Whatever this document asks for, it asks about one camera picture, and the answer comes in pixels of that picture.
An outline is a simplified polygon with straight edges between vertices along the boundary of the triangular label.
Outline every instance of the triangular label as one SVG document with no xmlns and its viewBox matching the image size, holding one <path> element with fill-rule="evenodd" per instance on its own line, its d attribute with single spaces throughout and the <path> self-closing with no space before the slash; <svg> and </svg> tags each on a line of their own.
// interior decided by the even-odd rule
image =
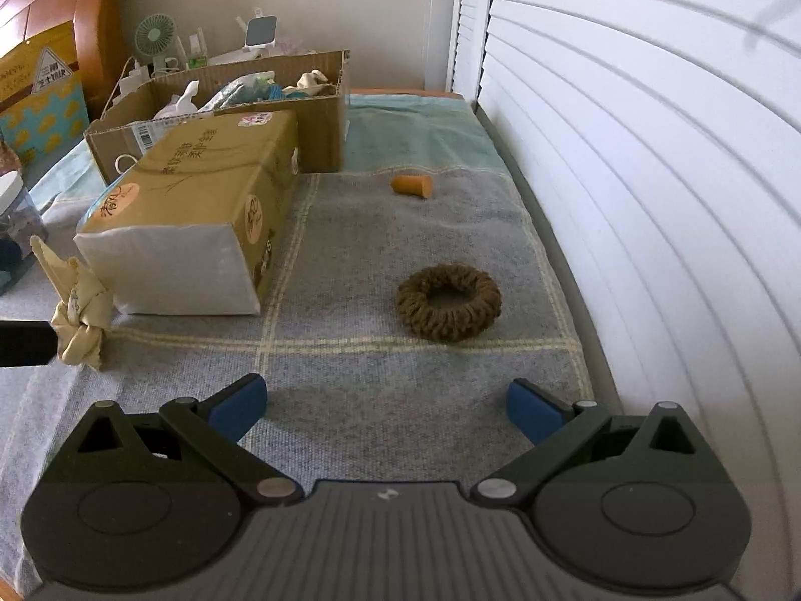
<svg viewBox="0 0 801 601">
<path fill-rule="evenodd" d="M 42 53 L 39 54 L 36 72 L 34 72 L 34 78 L 31 80 L 33 82 L 31 94 L 36 94 L 40 90 L 44 90 L 46 87 L 52 86 L 53 83 L 60 82 L 61 79 L 66 79 L 71 75 L 70 66 L 67 66 L 67 63 L 57 57 L 53 50 L 45 47 Z"/>
</svg>

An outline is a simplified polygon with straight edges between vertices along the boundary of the plastic jar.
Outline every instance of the plastic jar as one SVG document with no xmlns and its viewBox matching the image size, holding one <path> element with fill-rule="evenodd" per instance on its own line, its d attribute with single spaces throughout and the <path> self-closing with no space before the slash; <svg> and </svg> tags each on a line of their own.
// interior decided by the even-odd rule
<svg viewBox="0 0 801 601">
<path fill-rule="evenodd" d="M 42 217 L 36 210 L 23 178 L 17 171 L 0 176 L 0 294 L 30 266 L 31 237 L 47 239 Z"/>
</svg>

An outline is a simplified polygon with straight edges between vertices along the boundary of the orange foam cylinder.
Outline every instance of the orange foam cylinder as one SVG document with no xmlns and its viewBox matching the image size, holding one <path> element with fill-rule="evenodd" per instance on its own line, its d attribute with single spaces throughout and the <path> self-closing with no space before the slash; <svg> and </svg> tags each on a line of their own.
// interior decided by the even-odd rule
<svg viewBox="0 0 801 601">
<path fill-rule="evenodd" d="M 430 176 L 395 176 L 392 179 L 392 188 L 398 194 L 431 198 L 434 181 L 431 180 Z"/>
</svg>

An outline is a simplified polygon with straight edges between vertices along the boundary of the open cardboard box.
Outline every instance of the open cardboard box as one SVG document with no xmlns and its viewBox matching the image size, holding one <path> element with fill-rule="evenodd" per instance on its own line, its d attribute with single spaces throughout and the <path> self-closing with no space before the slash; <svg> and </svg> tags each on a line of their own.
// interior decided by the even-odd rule
<svg viewBox="0 0 801 601">
<path fill-rule="evenodd" d="M 151 124 L 138 122 L 151 120 L 170 102 L 174 94 L 182 94 L 189 82 L 195 79 L 199 81 L 198 94 L 192 102 L 200 108 L 220 88 L 245 74 L 272 70 L 275 72 L 275 82 L 285 87 L 294 86 L 305 72 L 320 70 L 335 87 L 335 94 L 308 99 L 244 104 L 217 110 L 214 114 L 293 110 L 298 117 L 300 170 L 306 173 L 339 171 L 343 166 L 347 133 L 349 56 L 349 51 L 342 50 L 301 56 L 260 58 L 254 61 L 185 70 L 151 79 L 127 94 L 114 107 L 107 110 L 102 118 L 89 125 L 85 133 L 87 144 L 103 174 L 103 179 L 106 183 L 111 183 L 119 177 L 115 168 L 116 159 L 123 154 L 141 158 L 144 151 L 152 145 L 153 132 L 159 130 L 161 121 Z M 120 166 L 126 169 L 130 164 L 129 160 Z"/>
</svg>

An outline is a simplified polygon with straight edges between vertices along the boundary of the white louvered door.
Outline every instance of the white louvered door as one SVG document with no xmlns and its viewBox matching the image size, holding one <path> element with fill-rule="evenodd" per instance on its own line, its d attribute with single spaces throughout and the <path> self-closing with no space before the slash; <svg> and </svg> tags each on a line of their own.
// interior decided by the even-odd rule
<svg viewBox="0 0 801 601">
<path fill-rule="evenodd" d="M 737 582 L 790 598 L 801 0 L 492 0 L 485 50 L 478 104 L 554 229 L 623 404 L 687 408 L 753 514 Z"/>
<path fill-rule="evenodd" d="M 454 4 L 450 90 L 472 103 L 478 95 L 490 0 L 456 0 Z"/>
</svg>

